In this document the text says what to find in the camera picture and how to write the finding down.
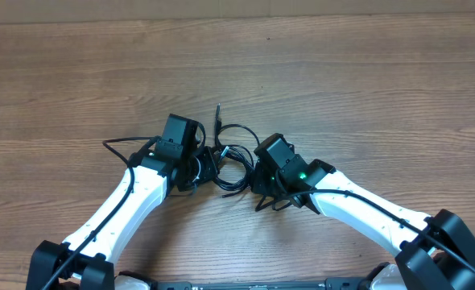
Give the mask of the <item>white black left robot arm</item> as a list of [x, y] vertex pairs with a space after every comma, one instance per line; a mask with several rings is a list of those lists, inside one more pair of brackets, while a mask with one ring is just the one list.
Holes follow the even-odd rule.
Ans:
[[155, 289], [157, 283], [115, 267], [144, 219], [172, 188], [194, 192], [212, 180], [209, 147], [184, 154], [184, 146], [154, 140], [127, 160], [117, 188], [96, 213], [62, 243], [41, 242], [31, 256], [26, 287], [40, 289]]

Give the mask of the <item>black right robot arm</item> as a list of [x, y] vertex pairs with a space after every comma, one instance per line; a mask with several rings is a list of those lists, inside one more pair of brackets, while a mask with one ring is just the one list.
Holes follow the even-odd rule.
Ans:
[[371, 286], [390, 289], [475, 289], [475, 236], [456, 214], [403, 208], [354, 184], [321, 160], [261, 158], [253, 190], [274, 203], [308, 207], [337, 219], [394, 256], [400, 279], [377, 274]]

